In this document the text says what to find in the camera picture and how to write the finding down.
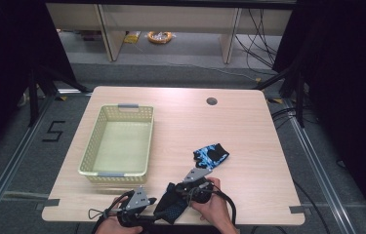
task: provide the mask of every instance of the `round hole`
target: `round hole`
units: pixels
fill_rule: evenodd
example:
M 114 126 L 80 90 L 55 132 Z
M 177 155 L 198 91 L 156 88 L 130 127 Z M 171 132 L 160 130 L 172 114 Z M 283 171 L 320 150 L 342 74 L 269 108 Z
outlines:
M 215 104 L 217 104 L 217 100 L 215 98 L 213 98 L 213 97 L 208 97 L 207 98 L 207 103 L 209 105 L 215 105 Z

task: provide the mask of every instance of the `basket handle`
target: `basket handle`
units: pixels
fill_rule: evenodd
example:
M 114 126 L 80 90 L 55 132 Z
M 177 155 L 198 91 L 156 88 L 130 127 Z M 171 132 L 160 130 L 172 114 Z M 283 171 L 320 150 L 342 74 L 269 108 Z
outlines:
M 119 111 L 140 111 L 140 106 L 135 103 L 119 103 L 118 104 Z
M 125 177 L 125 174 L 123 173 L 98 173 L 97 176 L 102 176 L 102 177 Z

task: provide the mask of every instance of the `tabletop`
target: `tabletop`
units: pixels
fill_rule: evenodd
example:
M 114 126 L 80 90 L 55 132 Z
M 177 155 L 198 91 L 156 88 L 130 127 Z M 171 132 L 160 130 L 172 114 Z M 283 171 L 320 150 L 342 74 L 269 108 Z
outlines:
M 208 98 L 217 103 L 209 104 Z M 237 224 L 304 223 L 304 214 L 290 211 L 301 203 L 261 91 L 139 87 L 95 88 L 49 196 L 59 204 L 45 207 L 45 220 L 94 221 L 88 219 L 89 209 L 103 211 L 124 192 L 78 173 L 101 107 L 115 103 L 154 107 L 147 182 L 142 185 L 148 197 L 160 199 L 169 182 L 183 180 L 195 167 L 194 150 L 220 143 L 229 156 L 209 176 L 221 180 L 222 191 L 236 205 Z M 155 206 L 144 213 L 152 214 Z M 207 222 L 187 208 L 176 224 Z

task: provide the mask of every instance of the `controller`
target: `controller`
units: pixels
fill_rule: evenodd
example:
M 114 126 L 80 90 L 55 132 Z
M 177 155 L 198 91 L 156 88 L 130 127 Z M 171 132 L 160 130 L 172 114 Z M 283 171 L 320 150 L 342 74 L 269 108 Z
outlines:
M 187 201 L 207 203 L 211 198 L 214 184 L 204 176 L 211 172 L 209 169 L 192 169 L 183 182 L 176 185 L 176 192 Z

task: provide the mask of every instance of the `plastic basket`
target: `plastic basket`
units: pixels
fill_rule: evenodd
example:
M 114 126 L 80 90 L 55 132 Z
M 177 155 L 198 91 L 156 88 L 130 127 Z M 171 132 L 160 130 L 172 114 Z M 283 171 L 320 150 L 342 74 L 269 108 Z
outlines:
M 79 174 L 94 183 L 146 182 L 153 107 L 112 104 L 101 108 Z

